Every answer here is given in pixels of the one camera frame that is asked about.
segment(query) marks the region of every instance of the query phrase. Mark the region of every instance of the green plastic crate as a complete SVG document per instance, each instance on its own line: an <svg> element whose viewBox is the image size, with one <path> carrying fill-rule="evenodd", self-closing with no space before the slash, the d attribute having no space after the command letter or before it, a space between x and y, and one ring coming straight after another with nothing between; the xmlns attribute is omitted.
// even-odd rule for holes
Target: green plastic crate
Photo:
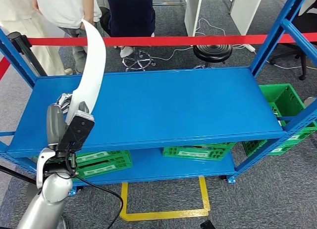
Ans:
<svg viewBox="0 0 317 229"><path fill-rule="evenodd" d="M242 145L244 146L247 156L250 156L253 154L256 149L263 146L267 140L258 140L258 141L244 141L242 142ZM280 146L276 147L275 149L271 151L269 153L270 156L278 156L278 155L282 155L283 153L287 151L288 149L291 149L294 146L297 145L297 143L284 143Z"/></svg>
<svg viewBox="0 0 317 229"><path fill-rule="evenodd" d="M129 151L115 151L106 157L98 158L98 162L92 163L92 160L89 160L89 164L86 161L85 165L77 166L79 176L87 178L129 168L132 167L132 160Z"/></svg>
<svg viewBox="0 0 317 229"><path fill-rule="evenodd" d="M103 161L107 158L113 158L117 155L121 155L123 151L101 151L95 153L82 153L76 155L76 162L77 166L85 166L92 163Z"/></svg>
<svg viewBox="0 0 317 229"><path fill-rule="evenodd" d="M220 147L220 148L229 148L232 149L235 142L222 142L222 143L213 143L213 144L205 144L201 146L209 146L209 147Z"/></svg>
<svg viewBox="0 0 317 229"><path fill-rule="evenodd" d="M261 85L260 88L277 117L296 116L305 108L304 104L291 84ZM280 121L280 124L281 126L285 126L287 121ZM277 148L283 148L283 151L272 152L269 155L281 155L315 130L317 130L316 123L312 122L308 126L294 134L281 146ZM246 154L250 156L266 141L267 140L248 141L243 142L243 145Z"/></svg>
<svg viewBox="0 0 317 229"><path fill-rule="evenodd" d="M165 147L163 150L163 155L167 157L221 161L230 149L228 147L176 146Z"/></svg>

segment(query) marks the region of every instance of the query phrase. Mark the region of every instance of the blue metal shelf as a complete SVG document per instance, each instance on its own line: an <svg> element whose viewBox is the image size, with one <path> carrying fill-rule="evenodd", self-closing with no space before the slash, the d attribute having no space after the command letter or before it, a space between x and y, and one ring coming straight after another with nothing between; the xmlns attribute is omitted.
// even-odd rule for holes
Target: blue metal shelf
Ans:
<svg viewBox="0 0 317 229"><path fill-rule="evenodd" d="M46 109L80 76L36 81L8 153L47 145ZM105 74L84 151L278 138L285 134L248 68Z"/></svg>
<svg viewBox="0 0 317 229"><path fill-rule="evenodd" d="M200 161L163 157L161 148L131 151L132 167L120 171L87 178L96 184L144 182L180 179L197 176L222 176L234 174L235 164L231 153L222 161ZM74 186L85 185L81 181Z"/></svg>
<svg viewBox="0 0 317 229"><path fill-rule="evenodd" d="M285 30L317 65L317 50L291 24L303 1L287 0L247 68L105 74L93 112L95 125L82 152L131 149L134 165L90 180L119 183L226 175L232 183L315 120L317 100L282 129L254 79ZM26 157L46 147L47 107L61 93L77 88L81 77L36 77L2 30L0 50L33 88L12 143L0 142L0 156L33 172L35 164ZM255 139L269 140L236 167L231 154L220 162L200 162L163 158L156 148Z"/></svg>

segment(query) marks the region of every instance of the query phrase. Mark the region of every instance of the navy shirt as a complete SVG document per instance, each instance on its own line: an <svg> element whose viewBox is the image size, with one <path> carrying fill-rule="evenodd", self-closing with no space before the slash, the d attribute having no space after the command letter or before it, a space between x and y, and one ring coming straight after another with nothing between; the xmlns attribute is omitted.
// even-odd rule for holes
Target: navy shirt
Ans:
<svg viewBox="0 0 317 229"><path fill-rule="evenodd" d="M149 37L155 29L153 0L108 0L112 37Z"/></svg>

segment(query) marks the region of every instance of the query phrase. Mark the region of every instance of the gray pants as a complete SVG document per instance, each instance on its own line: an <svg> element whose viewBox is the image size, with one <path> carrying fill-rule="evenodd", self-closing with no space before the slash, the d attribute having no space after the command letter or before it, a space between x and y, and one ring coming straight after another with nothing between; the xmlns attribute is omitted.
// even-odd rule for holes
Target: gray pants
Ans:
<svg viewBox="0 0 317 229"><path fill-rule="evenodd" d="M65 33L73 38L81 38L87 37L86 31L84 29L69 29L69 28L62 28L61 29L65 31ZM73 56L76 62L76 73L82 74L84 72L85 63L86 63L87 58L87 46L73 46Z"/></svg>

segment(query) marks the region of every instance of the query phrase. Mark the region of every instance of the yellow floor marking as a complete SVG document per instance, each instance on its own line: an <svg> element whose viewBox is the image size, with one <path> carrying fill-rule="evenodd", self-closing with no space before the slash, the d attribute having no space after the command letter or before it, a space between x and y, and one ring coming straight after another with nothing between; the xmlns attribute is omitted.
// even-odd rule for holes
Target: yellow floor marking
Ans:
<svg viewBox="0 0 317 229"><path fill-rule="evenodd" d="M123 199L124 204L122 212L120 213L120 217L126 221L148 221L208 216L208 212L210 210L210 204L209 202L205 178L204 176L200 176L199 184L200 186L201 198L203 199L203 209L127 214L128 183L123 183L121 187L121 197Z"/></svg>

